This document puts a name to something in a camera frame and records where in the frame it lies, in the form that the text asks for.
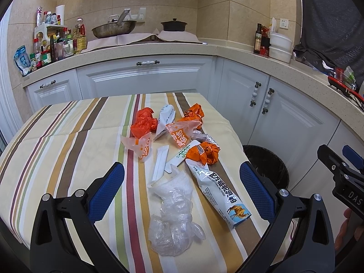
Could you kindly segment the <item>person's hand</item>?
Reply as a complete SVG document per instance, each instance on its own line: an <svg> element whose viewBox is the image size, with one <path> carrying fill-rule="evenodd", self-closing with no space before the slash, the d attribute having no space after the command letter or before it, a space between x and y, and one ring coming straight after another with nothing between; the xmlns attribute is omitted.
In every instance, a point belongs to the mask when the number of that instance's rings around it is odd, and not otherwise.
<svg viewBox="0 0 364 273"><path fill-rule="evenodd" d="M345 221L342 223L339 233L337 234L337 237L335 239L335 243L334 243L335 251L339 251L339 249L342 247L342 244L344 241L344 236L347 233L347 226L349 223L351 213L352 213L352 210L350 208L348 208L344 211Z"/></svg>

